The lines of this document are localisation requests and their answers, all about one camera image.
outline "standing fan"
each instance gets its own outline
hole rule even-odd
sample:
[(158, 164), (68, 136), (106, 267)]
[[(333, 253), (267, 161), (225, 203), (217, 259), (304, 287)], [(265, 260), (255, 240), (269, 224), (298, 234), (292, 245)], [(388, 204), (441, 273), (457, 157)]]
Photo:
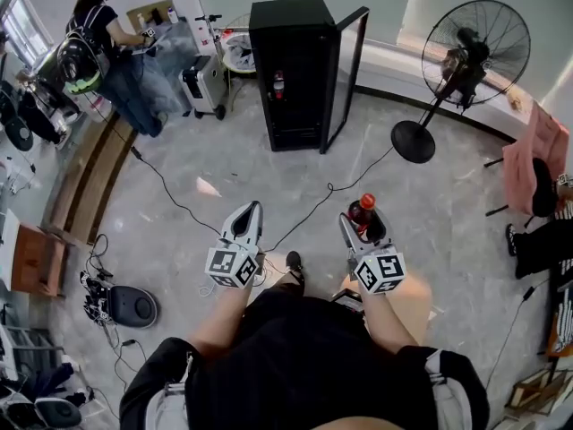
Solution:
[(429, 161), (436, 143), (426, 127), (441, 102), (466, 111), (505, 92), (526, 69), (530, 47), (526, 24), (506, 4), (475, 0), (447, 13), (433, 27), (422, 53), (423, 79), (436, 102), (421, 125), (400, 121), (394, 126), (396, 151), (417, 164)]

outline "window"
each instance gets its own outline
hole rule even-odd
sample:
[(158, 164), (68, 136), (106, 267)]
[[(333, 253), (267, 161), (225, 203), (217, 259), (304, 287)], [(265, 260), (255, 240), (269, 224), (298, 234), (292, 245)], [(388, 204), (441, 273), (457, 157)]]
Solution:
[(34, 19), (27, 0), (11, 0), (2, 16), (2, 25), (9, 37), (8, 49), (29, 67), (49, 50), (50, 44)]

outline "cabinet door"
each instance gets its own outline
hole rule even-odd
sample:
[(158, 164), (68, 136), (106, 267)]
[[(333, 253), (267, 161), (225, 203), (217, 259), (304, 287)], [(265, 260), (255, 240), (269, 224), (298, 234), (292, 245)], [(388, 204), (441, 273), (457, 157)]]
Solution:
[(338, 45), (334, 50), (329, 89), (332, 90), (322, 128), (321, 153), (325, 153), (346, 124), (356, 84), (360, 56), (370, 10), (363, 6), (337, 24)]

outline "backpack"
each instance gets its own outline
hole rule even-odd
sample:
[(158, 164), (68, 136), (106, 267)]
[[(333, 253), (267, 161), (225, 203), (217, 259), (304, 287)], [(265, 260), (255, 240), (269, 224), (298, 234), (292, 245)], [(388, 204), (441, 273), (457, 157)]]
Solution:
[(91, 28), (103, 7), (91, 8), (82, 25), (73, 16), (66, 26), (64, 42), (58, 48), (58, 69), (72, 94), (96, 90), (109, 71), (110, 60)]

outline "fan base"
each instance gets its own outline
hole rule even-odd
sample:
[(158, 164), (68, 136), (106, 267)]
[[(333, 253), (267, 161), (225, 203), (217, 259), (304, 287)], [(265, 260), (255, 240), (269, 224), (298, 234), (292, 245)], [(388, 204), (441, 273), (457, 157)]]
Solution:
[(392, 145), (402, 158), (416, 164), (428, 162), (436, 152), (432, 135), (416, 121), (400, 121), (395, 125)]

